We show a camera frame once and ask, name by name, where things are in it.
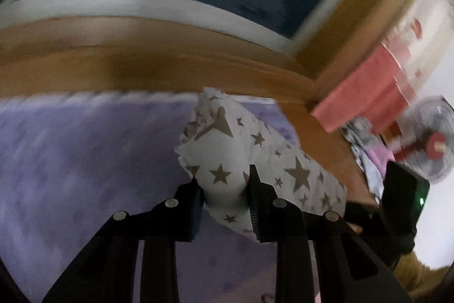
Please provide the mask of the purple dotted bed sheet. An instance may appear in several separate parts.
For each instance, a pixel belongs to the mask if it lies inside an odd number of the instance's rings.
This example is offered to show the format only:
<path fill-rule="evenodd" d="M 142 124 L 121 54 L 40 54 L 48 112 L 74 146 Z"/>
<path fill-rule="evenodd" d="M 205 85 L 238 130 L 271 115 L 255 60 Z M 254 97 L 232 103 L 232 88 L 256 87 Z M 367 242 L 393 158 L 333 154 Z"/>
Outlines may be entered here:
<path fill-rule="evenodd" d="M 41 96 L 1 101 L 1 260 L 41 302 L 108 218 L 170 198 L 189 177 L 174 148 L 197 94 Z M 273 294 L 276 246 L 202 214 L 178 243 L 181 302 L 260 302 Z"/>

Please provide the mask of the white star-patterned garment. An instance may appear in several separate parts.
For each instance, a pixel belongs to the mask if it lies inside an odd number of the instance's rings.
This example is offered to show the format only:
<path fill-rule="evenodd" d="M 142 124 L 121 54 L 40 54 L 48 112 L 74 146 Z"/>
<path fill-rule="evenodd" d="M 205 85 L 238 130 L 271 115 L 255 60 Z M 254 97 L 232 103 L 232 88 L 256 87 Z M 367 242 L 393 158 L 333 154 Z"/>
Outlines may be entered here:
<path fill-rule="evenodd" d="M 175 152 L 197 179 L 212 218 L 254 240 L 242 192 L 254 166 L 279 198 L 303 212 L 344 215 L 347 191 L 332 174 L 229 95 L 205 88 Z"/>

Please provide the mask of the grey electric fan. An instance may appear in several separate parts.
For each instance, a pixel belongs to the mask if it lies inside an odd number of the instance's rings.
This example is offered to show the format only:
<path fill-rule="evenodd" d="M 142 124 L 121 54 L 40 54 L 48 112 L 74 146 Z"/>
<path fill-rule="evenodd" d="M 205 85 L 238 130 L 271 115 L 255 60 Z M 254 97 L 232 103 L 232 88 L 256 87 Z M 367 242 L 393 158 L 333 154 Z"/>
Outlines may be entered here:
<path fill-rule="evenodd" d="M 397 162 L 431 183 L 453 170 L 453 106 L 442 96 L 431 96 L 412 105 L 398 122 L 402 136 Z"/>

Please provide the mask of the pink red hanging cloth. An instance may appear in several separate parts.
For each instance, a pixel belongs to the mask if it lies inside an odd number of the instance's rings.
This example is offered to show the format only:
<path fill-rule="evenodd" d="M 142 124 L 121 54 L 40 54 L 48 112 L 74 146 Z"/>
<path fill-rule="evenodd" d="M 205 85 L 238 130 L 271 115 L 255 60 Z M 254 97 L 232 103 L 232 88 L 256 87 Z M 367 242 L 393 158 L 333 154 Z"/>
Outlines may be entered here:
<path fill-rule="evenodd" d="M 379 44 L 311 115 L 328 133 L 355 118 L 366 118 L 374 133 L 383 133 L 415 98 L 403 70 L 410 57 L 405 43 Z"/>

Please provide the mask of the crumpled patterned clothes pile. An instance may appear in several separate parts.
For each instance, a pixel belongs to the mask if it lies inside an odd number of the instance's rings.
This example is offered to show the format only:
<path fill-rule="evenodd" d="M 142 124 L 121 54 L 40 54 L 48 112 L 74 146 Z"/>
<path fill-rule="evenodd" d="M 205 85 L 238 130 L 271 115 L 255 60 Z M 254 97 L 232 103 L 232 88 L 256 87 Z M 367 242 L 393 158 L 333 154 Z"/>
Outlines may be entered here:
<path fill-rule="evenodd" d="M 367 118 L 358 117 L 341 127 L 341 133 L 365 176 L 369 191 L 379 202 L 384 191 L 386 165 L 395 161 L 395 157 L 372 129 L 372 123 Z"/>

